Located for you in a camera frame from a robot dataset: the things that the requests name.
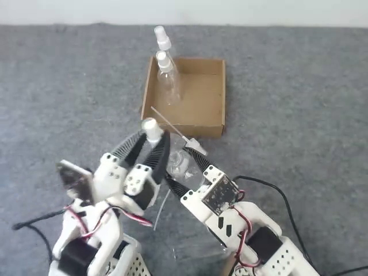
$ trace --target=bottle cap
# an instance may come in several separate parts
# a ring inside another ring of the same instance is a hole
[[[156,53],[157,63],[162,72],[168,73],[173,69],[173,64],[171,60],[166,55],[165,51],[158,51]]]
[[[163,130],[158,125],[157,121],[154,118],[146,118],[142,122],[142,129],[147,134],[147,140],[155,145],[160,141]]]
[[[157,38],[157,44],[159,45],[159,48],[161,51],[167,51],[171,48],[171,41],[170,38],[167,36],[164,27],[157,26],[154,29],[156,38]]]

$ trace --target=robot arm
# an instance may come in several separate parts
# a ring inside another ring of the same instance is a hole
[[[139,243],[123,233],[114,209],[137,218],[156,201],[170,153],[170,134],[162,132],[146,158],[135,164],[146,141],[145,133],[133,135],[105,153],[94,174],[65,160],[58,164],[74,201],[64,214],[49,276],[107,275],[112,259],[118,261],[108,273],[125,275],[133,258],[140,258],[136,257]]]
[[[239,188],[221,170],[192,149],[187,149],[208,182],[197,191],[166,175],[180,202],[217,240],[236,252],[248,275],[319,276],[280,226],[252,202],[238,202]]]

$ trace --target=open cardboard box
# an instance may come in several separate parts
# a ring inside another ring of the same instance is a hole
[[[184,135],[220,137],[225,127],[225,60],[175,59],[183,98],[168,105],[159,91],[158,65],[149,62],[141,119],[153,117],[164,129],[174,131],[152,109],[153,106]]]

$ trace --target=white wall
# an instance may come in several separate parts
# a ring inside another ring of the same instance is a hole
[[[0,0],[0,24],[96,22],[368,27],[368,0]]]

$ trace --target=floor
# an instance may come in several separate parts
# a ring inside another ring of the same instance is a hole
[[[231,177],[258,177],[284,190],[321,273],[366,265],[368,30],[167,32],[183,56],[226,60],[226,131],[201,139],[209,158]],[[47,275],[40,238],[11,225],[68,202],[56,162],[96,168],[139,128],[153,26],[0,26],[0,41],[0,275]],[[296,243],[280,196],[240,186]],[[158,209],[145,216],[154,220]],[[37,226],[54,243],[61,221]],[[217,275],[224,264],[216,239],[173,196],[155,232],[125,222],[155,276]]]

